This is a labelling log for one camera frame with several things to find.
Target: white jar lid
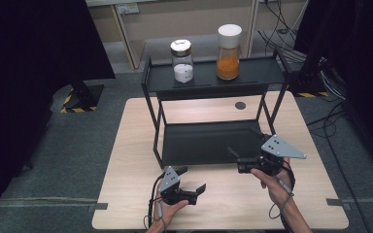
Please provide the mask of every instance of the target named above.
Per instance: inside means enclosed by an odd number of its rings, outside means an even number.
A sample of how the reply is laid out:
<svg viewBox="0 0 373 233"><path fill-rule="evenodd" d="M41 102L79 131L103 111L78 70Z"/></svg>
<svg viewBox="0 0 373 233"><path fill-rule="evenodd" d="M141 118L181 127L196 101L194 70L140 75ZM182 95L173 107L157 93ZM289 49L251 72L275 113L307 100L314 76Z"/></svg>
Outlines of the white jar lid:
<svg viewBox="0 0 373 233"><path fill-rule="evenodd" d="M219 45L225 49L234 49L239 46L242 28L235 24L226 24L218 29Z"/></svg>
<svg viewBox="0 0 373 233"><path fill-rule="evenodd" d="M171 43L171 53L175 56L187 56L191 53L191 43L189 40L176 40Z"/></svg>

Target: yellow and black tape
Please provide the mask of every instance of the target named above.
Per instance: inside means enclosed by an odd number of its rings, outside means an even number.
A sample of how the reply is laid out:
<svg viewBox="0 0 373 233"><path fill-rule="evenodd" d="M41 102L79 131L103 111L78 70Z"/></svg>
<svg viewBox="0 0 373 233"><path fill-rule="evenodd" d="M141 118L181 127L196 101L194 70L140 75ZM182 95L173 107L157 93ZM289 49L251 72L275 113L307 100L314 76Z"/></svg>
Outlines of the yellow and black tape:
<svg viewBox="0 0 373 233"><path fill-rule="evenodd" d="M316 93L293 93L294 97L328 97L328 93L326 92L316 92Z"/></svg>
<svg viewBox="0 0 373 233"><path fill-rule="evenodd" d="M71 90L71 92L69 92L69 95L66 97L65 99L65 102L63 103L63 107L62 109L60 110L61 113L65 114L65 113L86 113L86 112L93 112L96 110L96 106L91 106L89 108L66 108L65 106L69 103L69 101L71 101L71 98L72 98L72 95L73 95L74 91Z"/></svg>

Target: black shelf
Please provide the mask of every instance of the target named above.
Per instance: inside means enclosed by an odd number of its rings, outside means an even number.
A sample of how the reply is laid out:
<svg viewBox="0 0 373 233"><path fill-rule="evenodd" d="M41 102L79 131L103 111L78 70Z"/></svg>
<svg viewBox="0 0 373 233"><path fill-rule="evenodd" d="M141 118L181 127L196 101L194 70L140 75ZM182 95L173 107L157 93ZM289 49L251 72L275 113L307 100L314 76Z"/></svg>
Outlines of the black shelf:
<svg viewBox="0 0 373 233"><path fill-rule="evenodd" d="M168 124L162 162L172 166L233 163L227 147L245 148L246 154L260 152L262 137L256 132L260 129L255 120Z"/></svg>
<svg viewBox="0 0 373 233"><path fill-rule="evenodd" d="M277 55L285 68L284 72L278 64ZM241 59L240 74L232 81L217 77L216 63L195 62L192 81L179 83L174 79L171 64L153 65L151 58L147 58L141 86L155 127L153 152L161 168L169 165L234 163L235 159L228 155L227 147L244 149L244 154L260 152L262 137L259 137L258 119L261 110L264 110L271 132L275 134L273 122L288 87L287 76L291 73L281 51L275 49L269 57ZM265 103L265 95L271 84L281 85L272 113ZM157 115L150 93L154 93L158 100ZM261 100L254 118L247 120L171 123L167 122L162 106L162 101L250 95L261 95ZM162 122L165 127L161 156L157 144Z"/></svg>

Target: jar with white contents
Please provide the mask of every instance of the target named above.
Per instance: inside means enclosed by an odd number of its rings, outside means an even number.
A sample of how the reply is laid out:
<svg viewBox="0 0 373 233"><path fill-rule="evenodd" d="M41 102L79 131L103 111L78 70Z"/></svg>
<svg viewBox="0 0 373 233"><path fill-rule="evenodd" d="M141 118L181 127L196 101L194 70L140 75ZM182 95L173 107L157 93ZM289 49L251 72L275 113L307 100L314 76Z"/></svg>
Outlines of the jar with white contents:
<svg viewBox="0 0 373 233"><path fill-rule="evenodd" d="M175 80L187 83L193 78L192 46L189 40L177 40L171 44L172 67Z"/></svg>

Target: wooden table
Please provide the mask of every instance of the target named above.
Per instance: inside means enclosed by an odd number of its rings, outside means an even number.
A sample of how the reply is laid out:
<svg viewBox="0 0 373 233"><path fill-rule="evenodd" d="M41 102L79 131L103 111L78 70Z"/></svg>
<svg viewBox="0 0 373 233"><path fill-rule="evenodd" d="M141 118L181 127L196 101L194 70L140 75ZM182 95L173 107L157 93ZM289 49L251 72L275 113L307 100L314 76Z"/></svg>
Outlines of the wooden table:
<svg viewBox="0 0 373 233"><path fill-rule="evenodd" d="M274 106L278 92L268 92L267 104ZM219 121L253 118L260 96L165 102L171 122ZM236 102L247 104L245 110ZM262 132L269 133L264 114ZM292 159L296 178L294 200L313 229L344 229L349 222L341 206L328 206L326 199L338 199L323 167L305 121L291 93L287 92L274 123L277 134L307 154ZM153 182L162 170L153 154L153 121L144 98L133 98L126 106L99 195L92 226L96 229L144 229ZM188 166L181 175L181 188L195 190L205 183L206 191L196 206L180 210L168 229L282 229L281 221L270 219L272 206L267 189L251 174L238 174L236 164ZM275 208L272 216L278 213Z"/></svg>

